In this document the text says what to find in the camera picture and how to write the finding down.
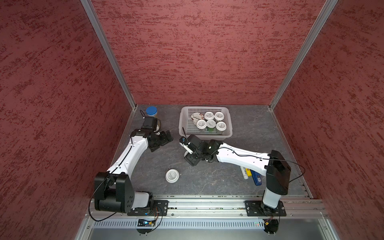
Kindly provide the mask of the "white yogurt cup front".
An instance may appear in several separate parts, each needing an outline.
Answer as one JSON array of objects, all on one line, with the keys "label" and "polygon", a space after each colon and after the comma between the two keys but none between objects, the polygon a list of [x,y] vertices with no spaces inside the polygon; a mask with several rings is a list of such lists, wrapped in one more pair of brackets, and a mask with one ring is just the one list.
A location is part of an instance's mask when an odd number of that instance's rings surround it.
[{"label": "white yogurt cup front", "polygon": [[214,120],[207,120],[207,131],[214,132],[216,129],[216,122]]}]

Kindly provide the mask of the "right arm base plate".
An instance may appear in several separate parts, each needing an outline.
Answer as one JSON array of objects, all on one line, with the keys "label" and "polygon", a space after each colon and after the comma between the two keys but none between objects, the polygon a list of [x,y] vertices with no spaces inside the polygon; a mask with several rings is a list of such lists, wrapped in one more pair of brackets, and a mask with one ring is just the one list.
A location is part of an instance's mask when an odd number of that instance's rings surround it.
[{"label": "right arm base plate", "polygon": [[276,208],[268,207],[263,201],[245,201],[245,210],[248,217],[286,217],[287,213],[282,201]]}]

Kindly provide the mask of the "white yogurt cup green label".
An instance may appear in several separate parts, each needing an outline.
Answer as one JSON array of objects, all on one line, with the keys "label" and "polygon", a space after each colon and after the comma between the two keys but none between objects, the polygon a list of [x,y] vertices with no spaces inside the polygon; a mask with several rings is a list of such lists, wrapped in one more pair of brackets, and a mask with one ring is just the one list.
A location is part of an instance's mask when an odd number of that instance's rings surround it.
[{"label": "white yogurt cup green label", "polygon": [[215,114],[212,112],[206,112],[204,114],[204,118],[206,121],[213,120],[215,118]]}]

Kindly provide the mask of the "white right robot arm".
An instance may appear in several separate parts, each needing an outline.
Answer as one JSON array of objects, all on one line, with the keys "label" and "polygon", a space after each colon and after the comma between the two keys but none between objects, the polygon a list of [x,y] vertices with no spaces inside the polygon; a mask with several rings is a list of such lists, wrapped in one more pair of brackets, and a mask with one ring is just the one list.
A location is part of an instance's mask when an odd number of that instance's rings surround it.
[{"label": "white right robot arm", "polygon": [[218,162],[233,164],[252,170],[266,178],[266,190],[262,198],[262,207],[274,210],[282,196],[289,190],[291,167],[280,152],[257,153],[230,146],[224,142],[200,140],[191,135],[191,139],[180,138],[180,145],[186,150],[185,160],[196,166],[199,162]]}]

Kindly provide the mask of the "brown chocolate yogurt cup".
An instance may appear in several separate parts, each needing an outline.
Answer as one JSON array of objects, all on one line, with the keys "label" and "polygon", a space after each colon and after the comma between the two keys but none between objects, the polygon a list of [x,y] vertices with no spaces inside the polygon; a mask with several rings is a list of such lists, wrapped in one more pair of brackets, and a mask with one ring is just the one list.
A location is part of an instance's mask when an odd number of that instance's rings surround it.
[{"label": "brown chocolate yogurt cup", "polygon": [[204,114],[201,114],[201,113],[193,113],[192,115],[191,115],[191,120],[193,121],[193,123],[196,125],[197,124],[197,122],[199,121],[199,120],[204,120],[205,119],[205,116],[204,116]]}]

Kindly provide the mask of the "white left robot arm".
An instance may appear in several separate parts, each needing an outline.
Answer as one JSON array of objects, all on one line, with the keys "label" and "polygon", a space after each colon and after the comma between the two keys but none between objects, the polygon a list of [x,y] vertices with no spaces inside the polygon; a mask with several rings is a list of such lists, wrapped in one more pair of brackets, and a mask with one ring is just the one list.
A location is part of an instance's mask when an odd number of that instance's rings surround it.
[{"label": "white left robot arm", "polygon": [[123,214],[128,214],[131,210],[145,214],[152,212],[153,195],[149,192],[136,192],[131,176],[146,150],[154,152],[172,141],[170,131],[156,134],[149,130],[135,130],[118,160],[107,171],[97,173],[93,194],[95,209]]}]

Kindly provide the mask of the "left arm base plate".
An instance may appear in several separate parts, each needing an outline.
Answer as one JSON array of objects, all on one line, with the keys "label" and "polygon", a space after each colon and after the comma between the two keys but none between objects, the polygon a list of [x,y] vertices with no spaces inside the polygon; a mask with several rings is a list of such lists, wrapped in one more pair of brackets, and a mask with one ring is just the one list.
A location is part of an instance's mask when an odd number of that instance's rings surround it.
[{"label": "left arm base plate", "polygon": [[135,217],[165,217],[168,214],[169,201],[167,200],[154,200],[150,202],[146,208],[132,209],[128,216]]}]

